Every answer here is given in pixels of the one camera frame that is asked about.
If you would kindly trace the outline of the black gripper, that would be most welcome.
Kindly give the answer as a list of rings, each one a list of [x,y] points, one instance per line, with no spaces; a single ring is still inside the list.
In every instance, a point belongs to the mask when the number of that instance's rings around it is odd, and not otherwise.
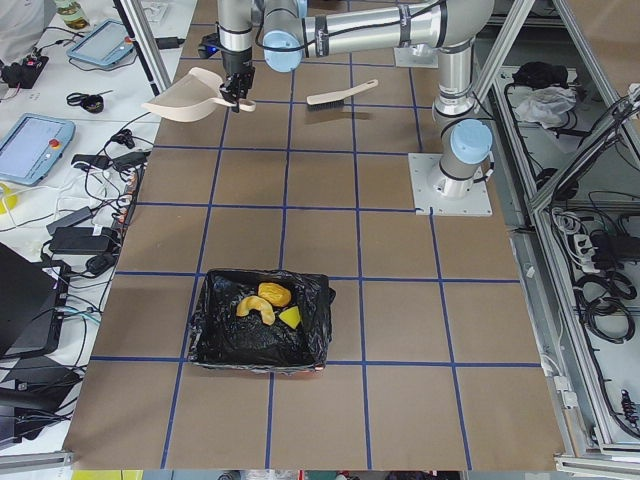
[[[222,98],[230,103],[238,103],[240,100],[246,99],[252,88],[254,75],[254,67],[250,67],[244,72],[229,74],[220,85],[219,91]]]

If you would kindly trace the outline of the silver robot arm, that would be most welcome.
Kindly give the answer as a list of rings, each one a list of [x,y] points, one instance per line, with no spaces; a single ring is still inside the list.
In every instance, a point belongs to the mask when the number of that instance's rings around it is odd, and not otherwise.
[[[214,33],[198,51],[222,56],[221,93],[234,109],[253,84],[252,49],[259,47],[275,71],[295,70],[305,58],[324,58],[383,48],[426,45],[437,52],[438,95],[434,119],[441,128],[443,154],[427,179],[444,198],[464,197],[477,183],[492,136],[469,119],[476,35],[493,11],[491,1],[424,1],[393,7],[310,16],[304,1],[221,1]]]

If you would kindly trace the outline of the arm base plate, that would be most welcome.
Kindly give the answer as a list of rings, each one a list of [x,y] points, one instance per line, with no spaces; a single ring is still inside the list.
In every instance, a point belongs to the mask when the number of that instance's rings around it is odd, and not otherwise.
[[[394,62],[400,68],[438,68],[438,50],[426,44],[397,47],[394,49]]]
[[[442,155],[409,153],[408,165],[417,215],[489,217],[493,211],[482,166],[466,180],[453,180],[440,168]]]

